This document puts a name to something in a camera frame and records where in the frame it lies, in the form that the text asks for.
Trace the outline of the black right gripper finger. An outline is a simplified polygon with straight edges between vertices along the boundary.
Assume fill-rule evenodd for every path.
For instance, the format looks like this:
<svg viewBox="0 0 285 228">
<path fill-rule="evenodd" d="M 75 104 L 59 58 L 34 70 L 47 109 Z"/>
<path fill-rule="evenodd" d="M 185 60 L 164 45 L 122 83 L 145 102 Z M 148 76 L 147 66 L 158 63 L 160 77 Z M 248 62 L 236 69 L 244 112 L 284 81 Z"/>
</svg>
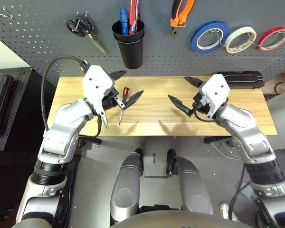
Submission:
<svg viewBox="0 0 285 228">
<path fill-rule="evenodd" d="M 194 87 L 200 87 L 203 84 L 202 80 L 195 77 L 185 76 L 184 79 Z"/>
<path fill-rule="evenodd" d="M 176 97 L 172 96 L 172 95 L 168 95 L 168 98 L 171 100 L 171 102 L 177 107 L 179 108 L 182 112 L 184 112 L 187 116 L 191 117 L 194 113 L 194 111 L 192 109 L 189 109 L 188 107 L 186 107 L 181 100 L 177 99 Z"/>
</svg>

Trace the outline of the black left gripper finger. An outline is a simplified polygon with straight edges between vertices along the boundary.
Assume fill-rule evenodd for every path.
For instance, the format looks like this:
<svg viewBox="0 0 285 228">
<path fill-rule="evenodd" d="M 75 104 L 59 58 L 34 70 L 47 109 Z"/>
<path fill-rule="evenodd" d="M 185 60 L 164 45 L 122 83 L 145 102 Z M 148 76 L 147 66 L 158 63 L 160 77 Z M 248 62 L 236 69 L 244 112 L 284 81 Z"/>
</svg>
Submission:
<svg viewBox="0 0 285 228">
<path fill-rule="evenodd" d="M 114 72 L 110 73 L 110 77 L 116 81 L 119 78 L 121 78 L 123 75 L 125 75 L 126 73 L 127 73 L 127 71 L 124 71 L 124 70 L 114 71 Z"/>
<path fill-rule="evenodd" d="M 129 108 L 130 106 L 132 106 L 139 98 L 140 96 L 143 94 L 143 90 L 139 91 L 137 93 L 135 93 L 134 95 L 132 95 L 129 100 L 124 104 L 124 108 L 123 110 L 126 110 L 127 108 Z"/>
</svg>

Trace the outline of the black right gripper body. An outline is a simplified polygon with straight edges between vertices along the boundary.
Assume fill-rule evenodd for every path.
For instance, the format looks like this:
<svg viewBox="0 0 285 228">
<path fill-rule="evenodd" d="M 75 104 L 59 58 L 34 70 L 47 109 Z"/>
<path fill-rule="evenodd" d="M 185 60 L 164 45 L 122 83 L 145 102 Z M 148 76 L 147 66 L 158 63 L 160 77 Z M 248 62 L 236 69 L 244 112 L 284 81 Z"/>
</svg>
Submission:
<svg viewBox="0 0 285 228">
<path fill-rule="evenodd" d="M 208 114 L 210 110 L 210 106 L 208 104 L 208 100 L 205 96 L 202 96 L 200 92 L 198 92 L 194 97 L 193 97 L 194 103 L 193 103 L 193 110 L 203 113 L 203 114 Z"/>
</svg>

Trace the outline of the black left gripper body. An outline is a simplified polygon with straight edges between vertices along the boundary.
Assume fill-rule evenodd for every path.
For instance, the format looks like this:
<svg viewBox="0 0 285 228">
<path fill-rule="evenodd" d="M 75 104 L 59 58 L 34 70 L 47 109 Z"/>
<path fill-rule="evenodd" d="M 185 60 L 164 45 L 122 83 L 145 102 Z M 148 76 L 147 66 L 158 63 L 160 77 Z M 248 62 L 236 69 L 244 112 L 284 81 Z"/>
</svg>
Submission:
<svg viewBox="0 0 285 228">
<path fill-rule="evenodd" d="M 119 92 L 116 89 L 112 89 L 108 95 L 104 96 L 102 99 L 102 107 L 105 111 L 116 106 L 119 106 L 122 110 L 124 109 L 124 103 L 121 101 L 118 95 Z"/>
</svg>

